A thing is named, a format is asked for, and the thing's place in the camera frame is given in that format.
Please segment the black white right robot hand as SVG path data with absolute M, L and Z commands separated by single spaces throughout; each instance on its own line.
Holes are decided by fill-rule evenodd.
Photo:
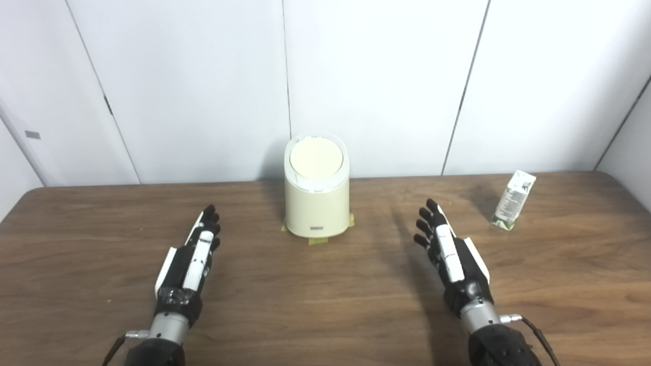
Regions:
M 456 317 L 471 303 L 495 304 L 490 281 L 482 271 L 481 256 L 453 231 L 442 207 L 427 199 L 419 209 L 413 239 L 425 249 L 444 286 L 443 300 Z

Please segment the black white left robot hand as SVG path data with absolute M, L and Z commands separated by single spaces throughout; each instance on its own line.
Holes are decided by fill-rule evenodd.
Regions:
M 219 214 L 213 204 L 199 214 L 185 244 L 172 247 L 166 255 L 154 285 L 154 315 L 177 314 L 192 327 L 203 308 L 201 293 L 220 246 Z

